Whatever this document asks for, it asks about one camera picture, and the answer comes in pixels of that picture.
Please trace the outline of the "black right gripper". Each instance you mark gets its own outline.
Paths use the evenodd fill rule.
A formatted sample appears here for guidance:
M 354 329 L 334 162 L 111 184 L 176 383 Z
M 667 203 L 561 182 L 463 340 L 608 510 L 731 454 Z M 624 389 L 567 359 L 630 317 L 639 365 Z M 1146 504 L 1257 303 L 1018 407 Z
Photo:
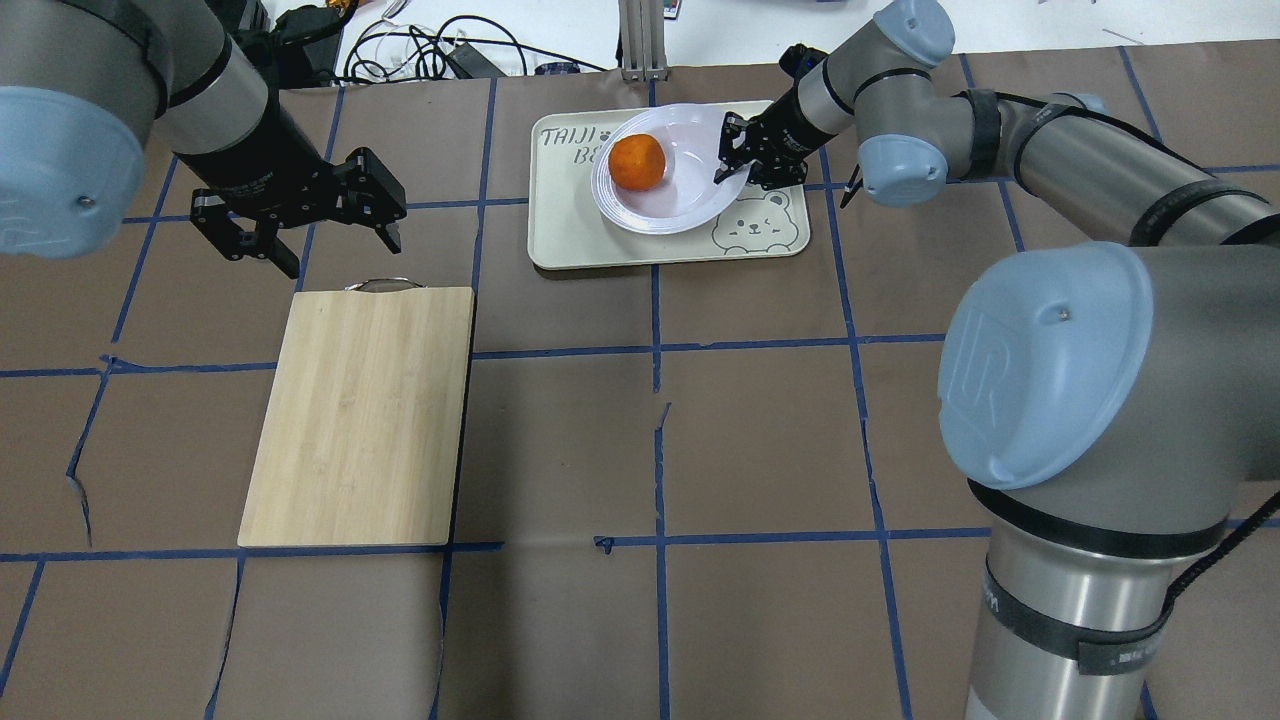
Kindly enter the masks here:
M 804 115 L 797 92 L 786 92 L 750 122 L 727 111 L 713 182 L 721 184 L 751 163 L 749 184 L 764 191 L 803 186 L 808 158 L 828 142 L 829 135 Z

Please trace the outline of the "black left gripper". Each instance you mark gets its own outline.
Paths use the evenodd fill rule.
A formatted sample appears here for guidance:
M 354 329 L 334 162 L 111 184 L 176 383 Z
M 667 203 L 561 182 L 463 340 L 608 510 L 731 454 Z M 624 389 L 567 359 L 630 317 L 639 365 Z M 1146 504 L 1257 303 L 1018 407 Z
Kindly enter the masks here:
M 367 147 L 353 150 L 346 168 L 325 161 L 278 100 L 266 101 L 256 126 L 236 143 L 177 156 L 204 183 L 204 199 L 220 199 L 193 200 L 189 222 L 228 261 L 270 261 L 298 279 L 300 259 L 280 241 L 279 228 L 316 220 L 372 229 L 389 252 L 403 251 L 403 184 Z M 253 228 L 233 213 L 253 220 Z

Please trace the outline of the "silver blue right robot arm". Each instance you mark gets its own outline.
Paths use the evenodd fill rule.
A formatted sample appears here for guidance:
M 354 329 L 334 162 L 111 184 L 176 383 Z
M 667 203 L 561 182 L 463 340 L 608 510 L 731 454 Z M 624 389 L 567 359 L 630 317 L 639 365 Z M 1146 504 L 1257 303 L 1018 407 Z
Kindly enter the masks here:
M 1088 234 L 992 265 L 945 334 L 940 433 L 992 518 L 968 719 L 1129 719 L 1178 598 L 1277 511 L 1277 209 L 1087 96 L 968 88 L 936 1 L 893 1 L 792 87 L 724 117 L 717 178 L 801 182 L 854 129 L 887 208 L 1011 177 Z

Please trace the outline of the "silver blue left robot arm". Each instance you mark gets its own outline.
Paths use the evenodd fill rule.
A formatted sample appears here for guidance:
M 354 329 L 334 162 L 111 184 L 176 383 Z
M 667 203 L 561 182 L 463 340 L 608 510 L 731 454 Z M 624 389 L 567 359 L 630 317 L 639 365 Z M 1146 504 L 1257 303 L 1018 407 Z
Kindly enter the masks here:
M 1 251 L 79 258 L 115 237 L 159 132 L 201 181 L 189 222 L 225 259 L 300 260 L 283 229 L 339 222 L 402 250 L 376 154 L 326 161 L 202 1 L 5 1 Z

